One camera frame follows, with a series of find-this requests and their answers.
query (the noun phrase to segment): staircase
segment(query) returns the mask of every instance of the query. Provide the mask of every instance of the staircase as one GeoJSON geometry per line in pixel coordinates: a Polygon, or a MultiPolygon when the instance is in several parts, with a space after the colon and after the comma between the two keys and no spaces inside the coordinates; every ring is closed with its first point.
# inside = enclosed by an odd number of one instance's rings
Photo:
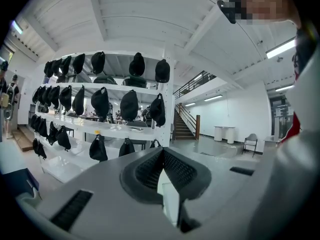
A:
{"type": "Polygon", "coordinates": [[[175,139],[176,140],[195,140],[196,137],[189,130],[188,126],[185,124],[181,116],[174,111],[174,119],[175,119],[175,139]]]}

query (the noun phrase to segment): chair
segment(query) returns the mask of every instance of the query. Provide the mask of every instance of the chair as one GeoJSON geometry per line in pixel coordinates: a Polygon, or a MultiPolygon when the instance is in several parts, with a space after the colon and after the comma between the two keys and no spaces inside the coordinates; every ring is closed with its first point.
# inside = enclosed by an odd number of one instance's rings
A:
{"type": "Polygon", "coordinates": [[[252,157],[254,157],[254,155],[256,153],[257,142],[258,142],[257,135],[255,135],[254,133],[251,133],[248,137],[246,137],[244,139],[244,144],[243,144],[243,149],[242,149],[242,153],[241,154],[243,154],[243,152],[246,152],[246,146],[252,146],[252,147],[254,147],[254,151],[253,151],[252,157]]]}
{"type": "MultiPolygon", "coordinates": [[[[134,126],[134,127],[141,127],[141,128],[148,128],[148,125],[144,121],[131,121],[131,122],[127,122],[126,125],[127,126],[134,126]]],[[[132,144],[134,144],[134,145],[141,145],[141,150],[146,149],[146,144],[147,144],[146,140],[132,139],[131,141],[132,141],[132,144]]]]}

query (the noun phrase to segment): balcony railing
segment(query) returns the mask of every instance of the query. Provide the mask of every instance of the balcony railing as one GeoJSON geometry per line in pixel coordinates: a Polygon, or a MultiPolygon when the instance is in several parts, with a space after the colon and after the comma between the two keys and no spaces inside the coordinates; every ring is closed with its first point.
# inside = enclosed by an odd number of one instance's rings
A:
{"type": "Polygon", "coordinates": [[[198,88],[199,86],[202,86],[203,84],[205,84],[215,78],[216,78],[215,75],[210,74],[206,71],[202,71],[195,78],[193,78],[192,80],[187,82],[184,86],[182,86],[179,90],[175,91],[173,93],[173,95],[174,95],[175,99],[178,99],[178,98],[182,97],[183,95],[190,93],[194,89],[198,88]]]}

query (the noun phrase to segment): wooden pallet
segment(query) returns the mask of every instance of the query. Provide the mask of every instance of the wooden pallet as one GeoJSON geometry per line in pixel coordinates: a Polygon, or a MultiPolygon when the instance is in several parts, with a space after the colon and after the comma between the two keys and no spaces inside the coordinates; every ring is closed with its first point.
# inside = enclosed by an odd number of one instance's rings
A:
{"type": "Polygon", "coordinates": [[[13,130],[12,135],[22,152],[27,152],[34,149],[32,142],[19,128],[17,130],[13,130]]]}

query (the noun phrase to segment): black vent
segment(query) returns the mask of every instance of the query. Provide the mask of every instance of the black vent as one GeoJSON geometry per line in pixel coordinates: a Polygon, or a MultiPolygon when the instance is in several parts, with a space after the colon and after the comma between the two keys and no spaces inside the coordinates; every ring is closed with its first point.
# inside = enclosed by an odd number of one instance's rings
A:
{"type": "Polygon", "coordinates": [[[254,174],[254,172],[255,172],[255,170],[241,168],[241,167],[232,167],[230,169],[230,171],[235,172],[237,174],[243,174],[243,175],[248,175],[248,176],[252,176],[252,174],[254,174]]]}
{"type": "Polygon", "coordinates": [[[90,192],[79,190],[51,222],[59,228],[68,231],[85,208],[92,195],[93,194],[90,192]]]}
{"type": "Polygon", "coordinates": [[[140,164],[135,171],[136,179],[146,187],[157,191],[158,181],[163,169],[161,153],[140,164]]]}
{"type": "Polygon", "coordinates": [[[197,177],[197,170],[184,161],[164,151],[164,169],[179,192],[197,177]]]}

